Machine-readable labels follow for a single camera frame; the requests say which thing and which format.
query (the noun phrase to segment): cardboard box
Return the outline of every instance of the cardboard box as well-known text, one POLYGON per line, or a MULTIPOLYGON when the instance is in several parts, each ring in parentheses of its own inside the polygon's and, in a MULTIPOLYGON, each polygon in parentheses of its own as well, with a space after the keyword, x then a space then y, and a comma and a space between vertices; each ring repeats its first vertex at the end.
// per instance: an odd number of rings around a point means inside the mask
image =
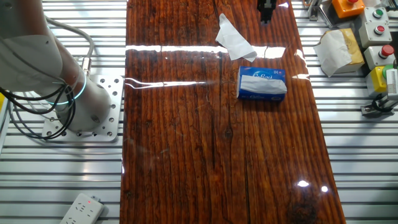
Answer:
POLYGON ((362 65, 365 64, 365 61, 362 57, 361 50, 359 49, 358 43, 355 39, 354 33, 351 28, 348 29, 340 29, 343 34, 344 40, 346 41, 346 46, 348 48, 348 53, 351 54, 352 62, 339 68, 336 73, 345 73, 345 72, 356 72, 362 65))

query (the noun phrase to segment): blue tissue box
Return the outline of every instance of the blue tissue box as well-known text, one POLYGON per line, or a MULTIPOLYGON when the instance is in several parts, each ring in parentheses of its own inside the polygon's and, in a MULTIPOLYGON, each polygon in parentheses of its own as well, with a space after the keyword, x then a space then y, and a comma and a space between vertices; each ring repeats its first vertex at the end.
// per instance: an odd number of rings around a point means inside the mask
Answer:
POLYGON ((239 99, 282 101, 285 93, 281 93, 281 88, 286 88, 285 70, 240 66, 237 92, 239 99))

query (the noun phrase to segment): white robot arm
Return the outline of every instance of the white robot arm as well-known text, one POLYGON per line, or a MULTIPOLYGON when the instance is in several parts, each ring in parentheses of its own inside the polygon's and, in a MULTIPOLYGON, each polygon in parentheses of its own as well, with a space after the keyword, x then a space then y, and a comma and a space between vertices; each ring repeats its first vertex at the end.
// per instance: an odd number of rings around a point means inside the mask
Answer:
POLYGON ((0 0, 0 87, 9 91, 6 97, 18 91, 49 96, 62 89, 46 99, 61 123, 74 132, 90 131, 101 125, 111 103, 108 92, 86 76, 91 62, 85 61, 83 70, 52 34, 41 0, 0 0))

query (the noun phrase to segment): white paper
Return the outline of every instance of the white paper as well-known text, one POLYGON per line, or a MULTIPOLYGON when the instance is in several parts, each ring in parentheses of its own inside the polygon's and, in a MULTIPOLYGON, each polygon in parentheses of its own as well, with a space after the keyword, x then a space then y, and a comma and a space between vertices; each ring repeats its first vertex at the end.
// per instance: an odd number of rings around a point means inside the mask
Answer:
POLYGON ((321 38, 321 44, 314 47, 321 62, 321 68, 331 77, 339 68, 352 62, 344 36, 340 30, 334 30, 321 38))
POLYGON ((282 80, 269 80, 249 75, 242 75, 241 89, 263 94, 284 94, 287 92, 286 85, 282 80))
POLYGON ((216 41, 227 48, 231 60, 243 57, 253 62, 257 57, 257 53, 253 47, 242 37, 223 13, 220 15, 220 31, 218 32, 216 41))

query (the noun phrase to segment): tissue box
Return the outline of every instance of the tissue box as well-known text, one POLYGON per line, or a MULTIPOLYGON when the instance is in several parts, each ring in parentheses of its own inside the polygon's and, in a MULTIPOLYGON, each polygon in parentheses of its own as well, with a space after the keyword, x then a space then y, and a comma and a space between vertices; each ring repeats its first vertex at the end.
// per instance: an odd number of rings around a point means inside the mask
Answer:
POLYGON ((239 99, 282 101, 286 94, 285 70, 240 66, 239 99))
POLYGON ((340 32, 343 34, 346 46, 348 48, 348 53, 351 55, 352 62, 340 67, 337 71, 335 71, 335 73, 356 72, 362 67, 362 65, 365 64, 361 50, 359 49, 354 33, 350 28, 340 29, 340 32))

